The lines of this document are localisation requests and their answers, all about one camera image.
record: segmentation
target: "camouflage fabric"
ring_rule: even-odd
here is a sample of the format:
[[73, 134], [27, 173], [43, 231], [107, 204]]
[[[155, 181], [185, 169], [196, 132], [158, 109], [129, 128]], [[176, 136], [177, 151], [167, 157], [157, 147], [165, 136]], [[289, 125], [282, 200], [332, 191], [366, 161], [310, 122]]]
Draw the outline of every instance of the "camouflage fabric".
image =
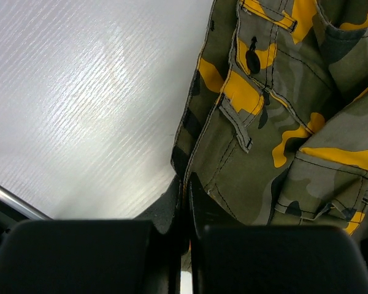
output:
[[216, 0], [172, 165], [244, 224], [368, 236], [368, 0]]

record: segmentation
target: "pocket flap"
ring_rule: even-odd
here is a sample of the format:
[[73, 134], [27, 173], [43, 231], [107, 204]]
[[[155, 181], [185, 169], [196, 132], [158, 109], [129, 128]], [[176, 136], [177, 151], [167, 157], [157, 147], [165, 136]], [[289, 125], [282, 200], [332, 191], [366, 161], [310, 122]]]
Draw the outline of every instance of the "pocket flap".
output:
[[291, 18], [285, 11], [279, 12], [276, 9], [261, 4], [257, 0], [241, 0], [240, 4], [248, 12], [271, 21], [289, 32], [293, 32], [297, 25], [297, 21]]
[[231, 122], [236, 130], [237, 140], [241, 148], [248, 153], [251, 149], [252, 139], [248, 135], [247, 129], [242, 122], [239, 114], [233, 109], [232, 105], [229, 103], [228, 99], [224, 95], [221, 97], [220, 110], [225, 115], [225, 117]]
[[327, 214], [349, 222], [363, 210], [366, 174], [360, 168], [297, 152], [275, 209], [310, 221]]

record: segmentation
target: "cargo pocket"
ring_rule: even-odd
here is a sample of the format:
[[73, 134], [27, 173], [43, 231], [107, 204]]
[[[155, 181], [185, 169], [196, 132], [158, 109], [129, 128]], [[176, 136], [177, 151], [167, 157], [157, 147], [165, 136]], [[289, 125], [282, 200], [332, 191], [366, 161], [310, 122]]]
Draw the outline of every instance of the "cargo pocket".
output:
[[338, 5], [327, 1], [315, 4], [313, 31], [320, 53], [349, 104], [368, 87], [368, 1], [347, 1], [337, 22]]
[[359, 224], [368, 208], [366, 175], [360, 168], [297, 152], [270, 224]]
[[313, 113], [327, 121], [345, 106], [319, 52], [314, 14], [308, 0], [239, 1], [231, 59], [236, 72], [269, 92], [310, 133], [316, 131]]

